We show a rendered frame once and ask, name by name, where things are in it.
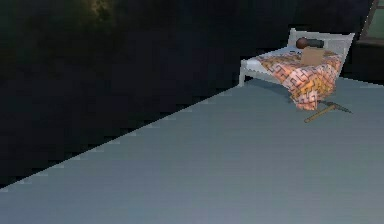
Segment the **orange patterned blanket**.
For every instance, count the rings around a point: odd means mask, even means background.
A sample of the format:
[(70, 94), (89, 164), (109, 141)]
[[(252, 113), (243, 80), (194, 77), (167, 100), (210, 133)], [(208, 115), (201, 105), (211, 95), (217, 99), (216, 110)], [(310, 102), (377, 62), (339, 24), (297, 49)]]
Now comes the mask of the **orange patterned blanket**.
[(342, 67), (341, 56), (326, 51), (321, 63), (309, 66), (301, 63), (299, 53), (257, 56), (256, 59), (290, 93), (290, 99), (301, 110), (316, 110), (318, 102), (331, 95)]

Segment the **wooden stick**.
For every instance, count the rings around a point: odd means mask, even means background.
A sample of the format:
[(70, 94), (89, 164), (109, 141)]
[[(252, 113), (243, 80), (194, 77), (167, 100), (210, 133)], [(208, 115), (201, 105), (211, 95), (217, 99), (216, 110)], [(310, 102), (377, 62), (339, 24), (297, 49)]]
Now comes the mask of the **wooden stick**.
[(326, 108), (316, 112), (315, 114), (311, 115), (310, 117), (306, 118), (304, 120), (305, 123), (309, 123), (317, 118), (319, 118), (320, 116), (332, 111), (332, 110), (340, 110), (340, 111), (343, 111), (343, 112), (346, 112), (346, 113), (351, 113), (351, 110), (349, 110), (348, 108), (346, 107), (343, 107), (337, 103), (334, 103), (334, 102), (325, 102), (323, 101), (323, 104), (326, 105)]

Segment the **tan cardboard box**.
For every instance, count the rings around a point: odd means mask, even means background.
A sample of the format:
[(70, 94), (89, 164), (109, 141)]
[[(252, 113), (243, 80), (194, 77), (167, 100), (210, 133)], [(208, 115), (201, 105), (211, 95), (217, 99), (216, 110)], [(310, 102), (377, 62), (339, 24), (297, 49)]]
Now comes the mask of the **tan cardboard box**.
[(325, 50), (322, 48), (306, 47), (301, 54), (301, 63), (304, 65), (317, 66), (324, 57)]

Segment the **dark framed window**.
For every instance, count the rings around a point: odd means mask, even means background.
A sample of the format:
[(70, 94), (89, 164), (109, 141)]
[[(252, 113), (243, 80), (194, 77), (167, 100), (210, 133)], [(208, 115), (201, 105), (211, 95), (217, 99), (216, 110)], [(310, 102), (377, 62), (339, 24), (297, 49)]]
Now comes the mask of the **dark framed window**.
[(384, 45), (384, 0), (373, 0), (359, 42)]

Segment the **white bed frame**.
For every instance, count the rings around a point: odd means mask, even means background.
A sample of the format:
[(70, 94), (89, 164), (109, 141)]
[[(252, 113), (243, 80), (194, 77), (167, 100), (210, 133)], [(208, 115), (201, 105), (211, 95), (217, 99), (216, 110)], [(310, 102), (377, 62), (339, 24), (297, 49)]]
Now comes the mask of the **white bed frame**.
[[(261, 57), (265, 56), (276, 56), (285, 53), (298, 53), (299, 49), (296, 48), (296, 41), (298, 38), (305, 37), (309, 39), (318, 39), (324, 42), (324, 48), (332, 51), (342, 57), (342, 63), (345, 63), (349, 49), (355, 34), (350, 33), (344, 34), (331, 34), (331, 33), (320, 33), (320, 32), (309, 32), (309, 31), (298, 31), (295, 28), (290, 30), (288, 44), (286, 47), (274, 50), (268, 53), (261, 54)], [(279, 84), (279, 81), (274, 78), (269, 70), (264, 68), (261, 63), (257, 60), (257, 57), (249, 59), (243, 59), (240, 64), (239, 73), (239, 87), (242, 87), (245, 83), (245, 77), (253, 77), (260, 80), (268, 81), (271, 83)]]

